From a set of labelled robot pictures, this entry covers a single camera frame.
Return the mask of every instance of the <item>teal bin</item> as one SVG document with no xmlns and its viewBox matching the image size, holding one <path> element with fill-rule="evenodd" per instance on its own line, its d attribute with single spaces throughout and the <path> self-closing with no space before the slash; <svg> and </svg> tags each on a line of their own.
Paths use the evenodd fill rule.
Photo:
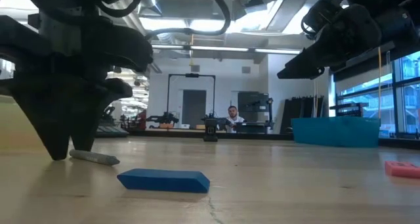
<svg viewBox="0 0 420 224">
<path fill-rule="evenodd" d="M 296 143 L 373 148 L 378 146 L 381 120 L 375 118 L 334 117 L 292 119 Z"/>
</svg>

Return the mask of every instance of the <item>pink block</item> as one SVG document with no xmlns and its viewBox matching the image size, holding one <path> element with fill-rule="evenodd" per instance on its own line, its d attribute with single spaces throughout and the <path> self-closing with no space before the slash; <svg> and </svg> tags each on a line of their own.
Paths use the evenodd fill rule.
<svg viewBox="0 0 420 224">
<path fill-rule="evenodd" d="M 385 162 L 385 171 L 388 175 L 396 177 L 420 179 L 420 168 L 411 162 Z"/>
</svg>

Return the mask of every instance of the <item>gray marker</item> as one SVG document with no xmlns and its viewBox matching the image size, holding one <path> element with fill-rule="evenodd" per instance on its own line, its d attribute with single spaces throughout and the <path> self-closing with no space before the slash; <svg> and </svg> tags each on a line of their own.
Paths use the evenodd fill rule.
<svg viewBox="0 0 420 224">
<path fill-rule="evenodd" d="M 108 166 L 119 164 L 119 160 L 115 156 L 109 156 L 105 154 L 99 154 L 95 152 L 87 152 L 82 150 L 70 150 L 70 156 L 72 158 L 77 158 L 81 160 L 86 160 L 90 162 L 96 162 L 99 164 L 104 164 Z"/>
</svg>

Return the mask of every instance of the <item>blue block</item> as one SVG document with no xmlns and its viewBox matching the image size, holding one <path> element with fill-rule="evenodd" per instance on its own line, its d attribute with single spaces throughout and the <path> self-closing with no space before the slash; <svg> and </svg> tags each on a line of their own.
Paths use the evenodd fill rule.
<svg viewBox="0 0 420 224">
<path fill-rule="evenodd" d="M 132 169 L 117 176 L 127 189 L 171 192 L 209 192 L 210 181 L 199 171 Z"/>
<path fill-rule="evenodd" d="M 380 119 L 357 117 L 292 119 L 296 143 L 373 148 L 378 146 Z"/>
</svg>

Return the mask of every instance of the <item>man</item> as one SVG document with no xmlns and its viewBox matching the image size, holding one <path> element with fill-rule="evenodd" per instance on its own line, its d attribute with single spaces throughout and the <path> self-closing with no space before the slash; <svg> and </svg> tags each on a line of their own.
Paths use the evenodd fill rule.
<svg viewBox="0 0 420 224">
<path fill-rule="evenodd" d="M 244 122 L 245 120 L 238 115 L 238 109 L 236 106 L 229 106 L 228 108 L 229 116 L 227 119 L 230 121 L 230 125 L 226 126 L 228 133 L 236 133 L 236 123 Z"/>
</svg>

